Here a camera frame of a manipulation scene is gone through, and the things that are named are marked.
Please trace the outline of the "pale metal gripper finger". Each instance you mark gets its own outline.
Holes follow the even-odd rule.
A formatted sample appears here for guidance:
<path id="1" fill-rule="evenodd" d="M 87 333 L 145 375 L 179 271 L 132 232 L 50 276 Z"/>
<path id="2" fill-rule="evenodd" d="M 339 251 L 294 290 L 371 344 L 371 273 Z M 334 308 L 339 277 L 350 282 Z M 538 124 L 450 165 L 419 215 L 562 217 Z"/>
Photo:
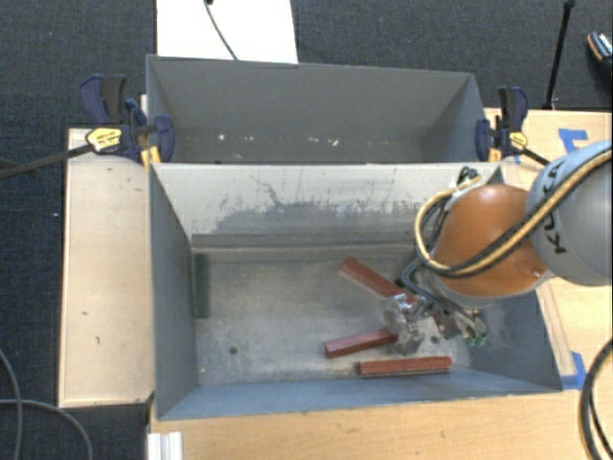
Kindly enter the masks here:
<path id="1" fill-rule="evenodd" d="M 417 323 L 409 323 L 401 326 L 397 330 L 391 331 L 396 338 L 391 345 L 394 354 L 409 356 L 416 353 L 424 340 L 424 334 L 420 331 Z"/>
<path id="2" fill-rule="evenodd" d="M 408 325 L 420 318 L 423 302 L 419 297 L 400 293 L 385 299 L 381 307 L 386 325 Z"/>

